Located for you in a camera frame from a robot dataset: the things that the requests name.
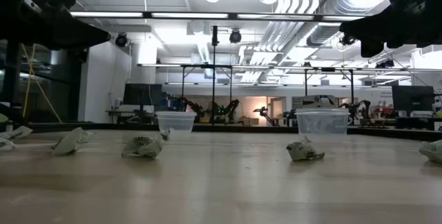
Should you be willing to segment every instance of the table surface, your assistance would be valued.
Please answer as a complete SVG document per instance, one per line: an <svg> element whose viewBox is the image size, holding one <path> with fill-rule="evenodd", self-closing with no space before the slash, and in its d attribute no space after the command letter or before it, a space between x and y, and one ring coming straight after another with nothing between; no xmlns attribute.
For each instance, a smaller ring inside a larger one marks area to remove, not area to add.
<svg viewBox="0 0 442 224"><path fill-rule="evenodd" d="M139 131L94 131L75 156L64 133L0 151L2 223L440 223L442 167L419 141L314 140L324 160L292 162L294 134L192 133L156 160L120 156Z"/></svg>

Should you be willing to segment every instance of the crumpled tissue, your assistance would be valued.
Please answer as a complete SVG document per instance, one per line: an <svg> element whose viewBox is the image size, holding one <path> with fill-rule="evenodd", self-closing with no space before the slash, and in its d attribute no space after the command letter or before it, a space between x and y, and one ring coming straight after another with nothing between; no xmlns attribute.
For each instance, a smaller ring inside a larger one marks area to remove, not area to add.
<svg viewBox="0 0 442 224"><path fill-rule="evenodd" d="M304 137L301 142L293 142L287 145L287 151L293 161L322 159L325 153L318 153L311 145L311 141Z"/></svg>
<svg viewBox="0 0 442 224"><path fill-rule="evenodd" d="M430 161L442 163L442 140L422 142L419 152L427 156Z"/></svg>
<svg viewBox="0 0 442 224"><path fill-rule="evenodd" d="M135 137L126 144L122 156L135 154L148 158L156 158L163 149L165 141L168 140L169 134L169 132L161 133L155 135L153 138Z"/></svg>
<svg viewBox="0 0 442 224"><path fill-rule="evenodd" d="M73 129L57 144L52 146L54 155L72 155L78 151L81 144L87 143L93 133L84 131L81 127Z"/></svg>
<svg viewBox="0 0 442 224"><path fill-rule="evenodd" d="M11 140L25 137L30 133L32 133L32 129L23 126L15 129L14 131L0 133L0 149L3 147L10 147L11 149L15 149L16 146Z"/></svg>

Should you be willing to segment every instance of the fluorescent light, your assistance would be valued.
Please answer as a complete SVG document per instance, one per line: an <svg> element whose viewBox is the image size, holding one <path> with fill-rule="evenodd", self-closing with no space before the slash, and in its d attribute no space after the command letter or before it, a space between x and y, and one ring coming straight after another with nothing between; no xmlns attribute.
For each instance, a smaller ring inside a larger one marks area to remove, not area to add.
<svg viewBox="0 0 442 224"><path fill-rule="evenodd" d="M182 82L165 82L165 85L183 85ZM194 86L212 86L212 83L201 83L201 82L185 82L184 85L194 85ZM216 86L227 86L230 84L215 83Z"/></svg>
<svg viewBox="0 0 442 224"><path fill-rule="evenodd" d="M256 69L266 69L266 68L271 68L271 67L270 67L270 66L233 65L232 68L256 68Z"/></svg>
<svg viewBox="0 0 442 224"><path fill-rule="evenodd" d="M305 70L307 67L302 67L302 66L277 66L275 68L277 68L277 69L290 69L290 70Z"/></svg>
<svg viewBox="0 0 442 224"><path fill-rule="evenodd" d="M166 68L173 68L173 67L181 67L179 64L138 64L138 66L150 66L150 67L166 67Z"/></svg>
<svg viewBox="0 0 442 224"><path fill-rule="evenodd" d="M73 17L118 17L118 18L142 18L141 12L71 12Z"/></svg>
<svg viewBox="0 0 442 224"><path fill-rule="evenodd" d="M153 18L175 18L175 19L226 19L229 15L227 13L168 13L157 12L152 13Z"/></svg>
<svg viewBox="0 0 442 224"><path fill-rule="evenodd" d="M339 27L340 23L318 23L319 26Z"/></svg>
<svg viewBox="0 0 442 224"><path fill-rule="evenodd" d="M291 14L238 14L238 18L246 20L312 21L314 16Z"/></svg>
<svg viewBox="0 0 442 224"><path fill-rule="evenodd" d="M368 17L369 15L364 16L346 16L346 15L336 15L336 16L324 16L322 17L322 21L334 21L334 22L344 22L344 21L353 21L357 19L362 19L364 17Z"/></svg>

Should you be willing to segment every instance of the ceiling duct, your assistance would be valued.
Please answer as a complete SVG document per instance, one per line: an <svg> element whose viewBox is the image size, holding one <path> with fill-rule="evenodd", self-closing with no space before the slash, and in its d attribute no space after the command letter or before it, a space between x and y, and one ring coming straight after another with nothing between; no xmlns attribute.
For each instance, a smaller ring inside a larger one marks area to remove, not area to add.
<svg viewBox="0 0 442 224"><path fill-rule="evenodd" d="M327 0L325 4L318 9L318 14L364 15L382 1L383 0ZM318 24L304 25L303 28L311 28L312 25L316 26L316 29L306 39L308 46L322 46L339 31L339 26Z"/></svg>

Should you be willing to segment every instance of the ceiling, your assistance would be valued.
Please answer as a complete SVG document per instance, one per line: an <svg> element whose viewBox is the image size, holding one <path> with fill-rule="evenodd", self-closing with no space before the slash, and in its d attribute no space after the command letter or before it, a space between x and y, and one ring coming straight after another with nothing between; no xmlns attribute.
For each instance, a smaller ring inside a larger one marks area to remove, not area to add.
<svg viewBox="0 0 442 224"><path fill-rule="evenodd" d="M216 3L209 3L207 0L77 0L78 4L72 11L178 11L178 12L275 12L277 3L265 4L260 0L219 0ZM369 13L380 12L388 5L385 1L373 8ZM186 36L186 20L143 20L143 19L96 19L89 23L99 27L140 27L140 31L133 35L135 41L142 41L145 34L143 26L150 26L151 32L162 43L158 50L160 59L170 61L174 57L190 57L191 53L197 52L198 48ZM210 26L220 27L220 44L217 46L217 53L232 53L238 55L240 47L243 45L258 44L266 33L269 22L266 21L208 21ZM242 43L230 44L229 36L232 29L239 29L242 34ZM210 52L213 48L208 43ZM402 50L395 51L396 59L401 60L405 65L409 64L410 53L413 46L406 46ZM315 60L307 58L314 66L340 66L342 61L345 65L351 63L355 65L368 65L367 60L359 55L360 48L355 45L343 47L331 41L327 45L319 48L313 55Z"/></svg>

